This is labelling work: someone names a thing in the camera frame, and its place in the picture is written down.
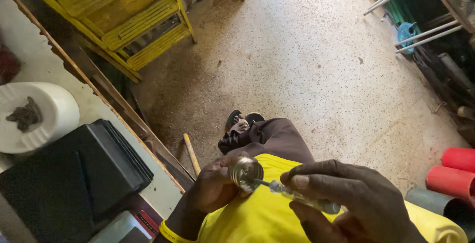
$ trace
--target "terrazzo floor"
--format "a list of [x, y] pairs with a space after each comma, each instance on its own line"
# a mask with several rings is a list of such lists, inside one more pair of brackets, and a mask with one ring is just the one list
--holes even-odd
[[135, 93], [152, 130], [193, 172], [233, 109], [291, 119], [315, 160], [380, 171], [403, 193], [423, 185], [444, 149], [468, 146], [414, 67], [395, 55], [394, 30], [374, 0], [202, 0], [183, 40], [140, 70]]

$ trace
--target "screwdriver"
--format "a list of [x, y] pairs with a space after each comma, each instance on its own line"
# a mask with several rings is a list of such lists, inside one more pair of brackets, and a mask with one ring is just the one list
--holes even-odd
[[312, 207], [321, 212], [335, 215], [340, 212], [341, 206], [335, 202], [331, 202], [328, 199], [310, 199], [300, 194], [297, 191], [293, 191], [288, 186], [282, 185], [276, 180], [267, 182], [258, 178], [254, 179], [255, 183], [268, 186], [272, 193], [281, 194], [283, 197], [291, 199], [293, 201], [302, 203], [309, 207]]

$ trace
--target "red pipe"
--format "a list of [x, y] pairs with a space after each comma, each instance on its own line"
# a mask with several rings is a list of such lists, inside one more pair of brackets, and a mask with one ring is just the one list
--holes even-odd
[[440, 160], [444, 167], [475, 173], [475, 149], [448, 148]]
[[427, 173], [428, 190], [461, 198], [475, 206], [475, 173], [449, 167], [434, 166]]

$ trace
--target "white bowl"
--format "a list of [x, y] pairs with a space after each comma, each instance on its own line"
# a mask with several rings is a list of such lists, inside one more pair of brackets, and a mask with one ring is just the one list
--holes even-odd
[[[7, 121], [16, 107], [28, 104], [32, 97], [41, 112], [41, 121], [27, 133], [17, 123]], [[14, 82], [0, 86], [0, 152], [20, 154], [51, 143], [79, 124], [79, 107], [64, 88], [48, 82]]]

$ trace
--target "yellow wristband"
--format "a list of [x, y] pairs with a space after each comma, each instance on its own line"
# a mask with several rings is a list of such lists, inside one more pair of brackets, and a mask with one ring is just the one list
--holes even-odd
[[167, 225], [165, 224], [165, 221], [166, 220], [163, 220], [162, 224], [160, 224], [160, 234], [162, 234], [163, 237], [166, 238], [171, 243], [194, 243], [194, 242], [198, 242], [198, 240], [196, 240], [196, 241], [187, 240], [187, 239], [184, 239], [181, 236], [175, 234], [175, 232], [173, 232], [172, 230], [170, 230], [167, 227]]

